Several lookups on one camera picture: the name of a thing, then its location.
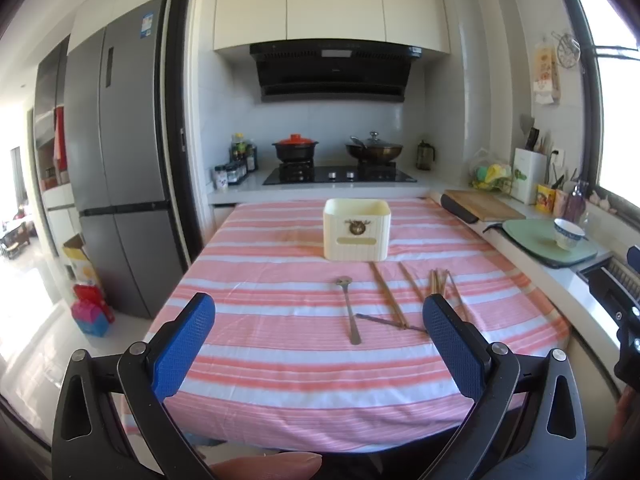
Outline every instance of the green cutting board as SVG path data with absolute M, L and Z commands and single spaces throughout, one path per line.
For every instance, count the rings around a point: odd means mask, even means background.
M 570 251 L 558 247 L 553 220 L 507 220 L 502 223 L 502 228 L 527 251 L 559 267 L 570 267 L 598 254 L 597 246 L 585 239 Z

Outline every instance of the glossy white floor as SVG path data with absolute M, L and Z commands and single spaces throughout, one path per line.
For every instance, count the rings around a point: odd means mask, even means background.
M 13 260 L 0 258 L 0 395 L 49 444 L 72 352 L 84 348 L 92 356 L 122 353 L 141 340 L 151 324 L 117 312 L 105 337 L 87 336 L 71 317 L 71 285 L 58 259 L 46 257 L 36 237 Z M 141 437 L 132 436 L 131 443 L 140 462 L 159 470 Z M 234 444 L 198 450 L 210 464 L 269 452 Z

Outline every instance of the hand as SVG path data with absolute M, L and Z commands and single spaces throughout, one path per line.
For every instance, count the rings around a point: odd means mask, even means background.
M 609 445 L 622 434 L 622 428 L 625 427 L 626 420 L 629 418 L 629 406 L 635 396 L 636 391 L 631 386 L 626 386 L 616 404 L 616 414 L 613 416 L 613 421 L 609 426 L 609 434 L 607 435 Z
M 210 467 L 220 480 L 309 480 L 321 465 L 320 455 L 289 452 L 234 458 Z

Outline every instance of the red pot lid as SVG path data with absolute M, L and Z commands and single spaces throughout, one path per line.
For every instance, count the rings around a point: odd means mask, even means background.
M 291 134 L 289 139 L 283 139 L 276 142 L 276 144 L 314 144 L 315 141 L 311 139 L 305 139 L 300 134 Z

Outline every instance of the cutting board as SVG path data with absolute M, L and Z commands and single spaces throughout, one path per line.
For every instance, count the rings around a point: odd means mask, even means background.
M 598 254 L 596 244 L 585 239 L 569 251 L 558 247 L 550 219 L 509 220 L 502 228 L 521 247 L 555 267 L 570 267 Z
M 445 194 L 477 216 L 481 222 L 520 220 L 525 216 L 485 191 L 447 189 Z

